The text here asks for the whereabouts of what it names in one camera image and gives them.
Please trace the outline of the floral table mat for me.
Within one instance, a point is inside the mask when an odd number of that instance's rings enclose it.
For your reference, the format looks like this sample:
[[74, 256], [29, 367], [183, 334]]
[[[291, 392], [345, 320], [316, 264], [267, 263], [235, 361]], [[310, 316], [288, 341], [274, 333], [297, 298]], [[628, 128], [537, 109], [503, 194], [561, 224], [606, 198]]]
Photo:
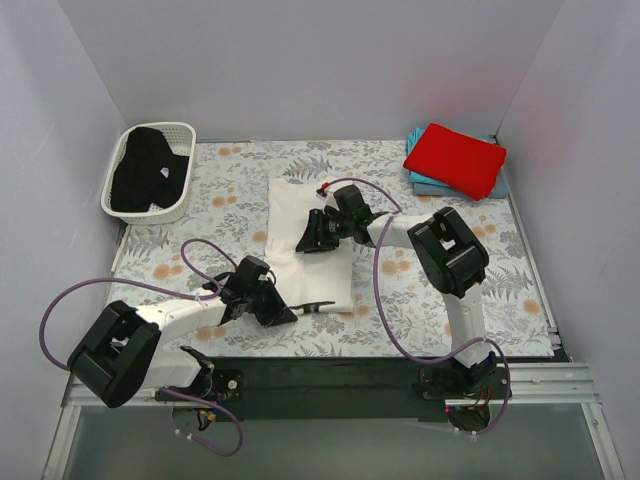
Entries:
[[[408, 214], [455, 208], [489, 253], [482, 285], [486, 329], [510, 357], [549, 357], [550, 322], [528, 254], [505, 199], [417, 196], [403, 168], [404, 141], [255, 141], [199, 144], [190, 200], [178, 221], [130, 228], [118, 259], [111, 300], [161, 301], [160, 288], [189, 293], [232, 260], [261, 256], [267, 239], [268, 182], [300, 184], [355, 177], [376, 210], [400, 205]], [[395, 356], [390, 341], [415, 355], [443, 355], [451, 332], [440, 294], [416, 255], [365, 247], [353, 254], [353, 308], [310, 314], [265, 328], [252, 316], [188, 334], [185, 342], [212, 356]]]

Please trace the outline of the red folded t shirt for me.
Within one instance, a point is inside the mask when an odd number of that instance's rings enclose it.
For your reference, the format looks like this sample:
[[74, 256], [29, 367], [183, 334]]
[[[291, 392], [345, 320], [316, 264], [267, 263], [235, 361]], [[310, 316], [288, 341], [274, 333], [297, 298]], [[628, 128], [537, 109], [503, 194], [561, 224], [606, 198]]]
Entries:
[[486, 139], [477, 139], [431, 123], [407, 155], [408, 172], [440, 181], [474, 201], [489, 198], [503, 170], [507, 151]]

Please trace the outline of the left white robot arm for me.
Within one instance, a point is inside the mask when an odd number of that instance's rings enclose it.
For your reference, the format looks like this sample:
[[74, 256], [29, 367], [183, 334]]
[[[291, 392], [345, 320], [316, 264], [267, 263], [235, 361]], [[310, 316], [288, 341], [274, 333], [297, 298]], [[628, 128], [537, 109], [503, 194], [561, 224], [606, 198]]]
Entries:
[[214, 361], [193, 347], [164, 346], [190, 332], [244, 314], [263, 327], [297, 321], [276, 289], [270, 267], [247, 256], [187, 298], [132, 307], [108, 304], [67, 360], [71, 373], [104, 404], [117, 408], [141, 389], [168, 388], [193, 400], [213, 399]]

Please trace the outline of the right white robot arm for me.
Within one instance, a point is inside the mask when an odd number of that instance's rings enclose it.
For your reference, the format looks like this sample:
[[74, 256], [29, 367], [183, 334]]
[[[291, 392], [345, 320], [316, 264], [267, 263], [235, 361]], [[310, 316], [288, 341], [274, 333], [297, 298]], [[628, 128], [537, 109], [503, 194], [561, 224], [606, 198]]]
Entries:
[[426, 279], [444, 301], [451, 351], [423, 359], [409, 353], [395, 336], [389, 338], [392, 345], [429, 370], [422, 382], [428, 394], [471, 398], [488, 393], [497, 367], [481, 305], [489, 255], [459, 213], [452, 207], [422, 216], [406, 215], [401, 208], [375, 212], [357, 186], [338, 181], [324, 183], [316, 194], [324, 204], [310, 210], [296, 252], [330, 252], [346, 239], [372, 248], [376, 255], [385, 247], [413, 250]]

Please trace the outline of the black t shirt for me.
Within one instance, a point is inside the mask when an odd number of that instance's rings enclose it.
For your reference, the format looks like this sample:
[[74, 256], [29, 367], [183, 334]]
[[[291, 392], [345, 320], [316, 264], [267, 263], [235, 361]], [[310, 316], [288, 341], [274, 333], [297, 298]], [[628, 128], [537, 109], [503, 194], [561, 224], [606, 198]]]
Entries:
[[135, 128], [113, 175], [110, 208], [142, 213], [152, 205], [172, 207], [183, 194], [188, 166], [189, 157], [174, 154], [161, 131]]

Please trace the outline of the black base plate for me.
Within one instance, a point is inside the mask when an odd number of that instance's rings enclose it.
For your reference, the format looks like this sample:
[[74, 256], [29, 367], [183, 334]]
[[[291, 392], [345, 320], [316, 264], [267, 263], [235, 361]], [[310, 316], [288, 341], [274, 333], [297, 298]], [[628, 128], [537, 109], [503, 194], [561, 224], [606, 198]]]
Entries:
[[[429, 370], [404, 358], [219, 358], [213, 399], [241, 420], [416, 419], [481, 430], [489, 404], [511, 396], [497, 365], [488, 393], [432, 396], [422, 384]], [[158, 401], [182, 401], [166, 388]]]

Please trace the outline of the blue folded t shirt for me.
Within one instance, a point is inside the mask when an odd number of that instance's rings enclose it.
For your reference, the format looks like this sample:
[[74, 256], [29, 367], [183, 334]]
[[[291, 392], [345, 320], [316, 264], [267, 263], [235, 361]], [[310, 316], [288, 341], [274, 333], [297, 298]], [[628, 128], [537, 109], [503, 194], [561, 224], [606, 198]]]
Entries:
[[[425, 132], [424, 128], [417, 127], [413, 129], [407, 136], [406, 143], [406, 154], [409, 155], [414, 149], [420, 137]], [[468, 196], [463, 192], [455, 190], [450, 186], [431, 179], [429, 177], [420, 175], [419, 173], [410, 171], [409, 172], [409, 182], [413, 187], [413, 192], [416, 195], [421, 196], [440, 196], [440, 197], [454, 197], [454, 198], [465, 198], [468, 199]], [[494, 199], [503, 199], [506, 198], [509, 194], [509, 187], [507, 185], [507, 180], [502, 171], [499, 172], [496, 183], [493, 187], [493, 190], [489, 194], [489, 198]]]

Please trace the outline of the white plastic basket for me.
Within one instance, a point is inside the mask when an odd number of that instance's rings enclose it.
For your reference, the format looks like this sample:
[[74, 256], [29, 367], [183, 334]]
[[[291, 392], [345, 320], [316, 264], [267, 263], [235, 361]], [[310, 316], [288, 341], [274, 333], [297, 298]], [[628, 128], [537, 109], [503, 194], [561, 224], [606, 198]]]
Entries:
[[[116, 167], [124, 156], [127, 138], [129, 134], [137, 127], [149, 127], [161, 131], [164, 134], [174, 154], [189, 157], [187, 178], [181, 198], [170, 208], [162, 209], [160, 207], [157, 207], [156, 205], [152, 205], [147, 212], [142, 213], [116, 212], [110, 208], [113, 175]], [[130, 225], [166, 224], [174, 222], [181, 218], [186, 212], [186, 207], [188, 205], [190, 196], [195, 154], [195, 141], [195, 130], [193, 129], [193, 127], [183, 122], [152, 122], [140, 124], [126, 130], [120, 136], [114, 148], [114, 152], [108, 167], [107, 178], [105, 180], [101, 194], [101, 207], [103, 211], [107, 215], [118, 218]]]

